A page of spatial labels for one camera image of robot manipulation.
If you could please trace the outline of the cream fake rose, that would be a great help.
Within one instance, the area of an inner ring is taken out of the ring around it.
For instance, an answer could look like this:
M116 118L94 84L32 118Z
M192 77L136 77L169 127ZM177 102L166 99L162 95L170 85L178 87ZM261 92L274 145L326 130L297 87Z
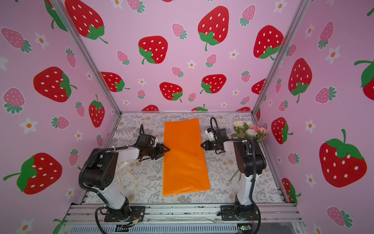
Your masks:
M233 138L244 138L245 137L245 127L243 121L234 121L234 130L235 133L231 135Z

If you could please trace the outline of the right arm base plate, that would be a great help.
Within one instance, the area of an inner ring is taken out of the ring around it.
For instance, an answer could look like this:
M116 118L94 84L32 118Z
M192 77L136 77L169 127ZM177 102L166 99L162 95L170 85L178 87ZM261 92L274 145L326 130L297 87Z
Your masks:
M217 213L223 221L258 221L261 213L258 207L252 205L222 205Z

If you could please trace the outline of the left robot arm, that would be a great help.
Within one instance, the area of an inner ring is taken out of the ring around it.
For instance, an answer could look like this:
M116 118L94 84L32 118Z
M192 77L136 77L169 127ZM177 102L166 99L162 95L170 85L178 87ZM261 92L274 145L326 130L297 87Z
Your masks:
M134 145L106 149L95 148L80 171L79 186L99 196L107 210L105 216L110 221L127 221L129 218L136 218L128 199L121 194L113 182L116 172L121 170L117 163L132 160L158 160L169 151L170 148L159 143L156 137L147 134L139 134Z

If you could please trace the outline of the orange wrapping paper sheet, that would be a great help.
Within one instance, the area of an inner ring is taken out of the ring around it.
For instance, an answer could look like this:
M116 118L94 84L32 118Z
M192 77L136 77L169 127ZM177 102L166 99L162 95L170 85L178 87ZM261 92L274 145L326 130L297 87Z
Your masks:
M206 157L201 147L198 119L171 121L164 125L162 196L210 190Z

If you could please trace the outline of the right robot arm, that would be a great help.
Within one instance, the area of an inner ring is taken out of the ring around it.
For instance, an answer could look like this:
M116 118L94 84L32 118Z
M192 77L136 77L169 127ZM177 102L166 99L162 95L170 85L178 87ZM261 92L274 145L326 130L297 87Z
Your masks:
M208 128L205 131L208 140L201 144L206 151L234 153L238 170L241 173L239 192L233 205L222 205L217 216L224 221L260 220L260 209L254 202L253 191L257 177L266 168L265 156L258 144L252 138L229 139L226 130Z

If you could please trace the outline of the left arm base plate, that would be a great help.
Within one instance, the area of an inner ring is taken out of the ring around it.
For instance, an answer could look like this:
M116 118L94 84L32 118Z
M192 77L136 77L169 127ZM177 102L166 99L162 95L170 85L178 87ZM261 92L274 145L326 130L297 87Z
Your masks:
M124 209L114 210L107 208L105 222L141 222L145 214L145 206L130 206Z

